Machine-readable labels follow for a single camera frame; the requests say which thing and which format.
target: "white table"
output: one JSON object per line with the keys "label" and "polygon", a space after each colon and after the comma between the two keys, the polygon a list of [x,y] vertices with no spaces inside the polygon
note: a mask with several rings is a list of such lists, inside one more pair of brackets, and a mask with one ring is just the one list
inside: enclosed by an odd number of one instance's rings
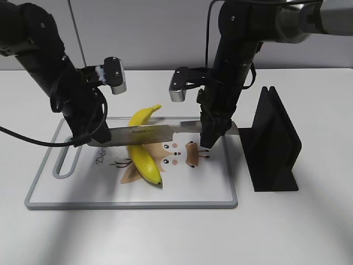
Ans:
{"label": "white table", "polygon": [[[109,115],[156,103],[160,116],[199,115],[197,90],[170,101],[172,73],[127,72],[120,96],[102,88]],[[276,86],[302,140],[299,192],[255,193],[241,158],[232,210],[29,211],[46,149],[0,134],[0,264],[353,264],[353,70],[260,70],[240,97],[239,127],[251,126],[262,85]],[[50,141],[62,116],[29,75],[2,71],[0,86],[0,125]]]}

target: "white cutting board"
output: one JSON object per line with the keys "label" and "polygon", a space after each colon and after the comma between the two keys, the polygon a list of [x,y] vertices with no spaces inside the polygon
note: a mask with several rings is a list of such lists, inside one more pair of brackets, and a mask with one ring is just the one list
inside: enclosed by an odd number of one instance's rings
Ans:
{"label": "white cutting board", "polygon": [[[190,118],[151,119],[173,124]],[[127,126],[125,118],[109,118],[110,128]],[[62,121],[54,142],[71,136]],[[129,160],[125,146],[69,148],[60,172],[62,148],[48,149],[25,204],[29,209],[233,208],[237,198],[225,139],[210,150],[200,135],[174,134],[172,142],[146,145],[161,171],[163,186],[144,180]],[[64,176],[73,169],[69,176]]]}

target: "knife blade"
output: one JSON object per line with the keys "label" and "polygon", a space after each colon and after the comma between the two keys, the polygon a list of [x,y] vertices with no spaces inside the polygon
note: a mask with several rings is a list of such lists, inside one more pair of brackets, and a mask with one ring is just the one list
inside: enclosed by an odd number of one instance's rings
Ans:
{"label": "knife blade", "polygon": [[[120,127],[109,129],[111,140],[103,144],[92,140],[89,146],[109,147],[126,145],[145,145],[156,142],[171,142],[174,133],[200,133],[201,121],[181,121],[170,125],[142,125],[131,127]],[[232,127],[226,132],[227,135],[239,135],[238,127],[232,121]]]}

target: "yellow banana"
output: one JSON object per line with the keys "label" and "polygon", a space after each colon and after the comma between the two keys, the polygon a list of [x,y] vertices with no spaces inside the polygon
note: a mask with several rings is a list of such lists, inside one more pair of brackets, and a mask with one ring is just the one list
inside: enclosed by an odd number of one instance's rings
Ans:
{"label": "yellow banana", "polygon": [[[129,126],[146,125],[152,113],[161,107],[161,105],[155,105],[151,108],[139,110],[132,116]],[[153,184],[161,185],[161,173],[145,147],[143,145],[130,145],[127,147],[127,150],[141,176]]]}

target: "white wall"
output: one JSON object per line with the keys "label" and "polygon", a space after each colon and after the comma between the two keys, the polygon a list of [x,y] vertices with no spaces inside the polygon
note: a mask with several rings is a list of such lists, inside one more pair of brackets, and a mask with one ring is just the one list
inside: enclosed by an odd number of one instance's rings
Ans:
{"label": "white wall", "polygon": [[[14,3],[25,2],[10,0]],[[83,65],[67,0],[31,0],[55,17],[67,53]],[[128,69],[202,66],[206,14],[210,0],[70,0],[88,65],[115,55]],[[212,11],[210,58],[219,32],[216,3]],[[313,35],[301,44],[266,43],[255,57],[257,68],[353,67],[353,38]],[[17,69],[0,57],[0,69]]]}
{"label": "white wall", "polygon": [[[80,68],[84,66],[67,0],[9,0],[9,2],[14,4],[30,2],[43,7],[48,13],[52,14],[56,21],[60,37],[65,44],[66,53],[76,67]],[[0,70],[17,69],[22,69],[22,66],[13,56],[0,56]]]}

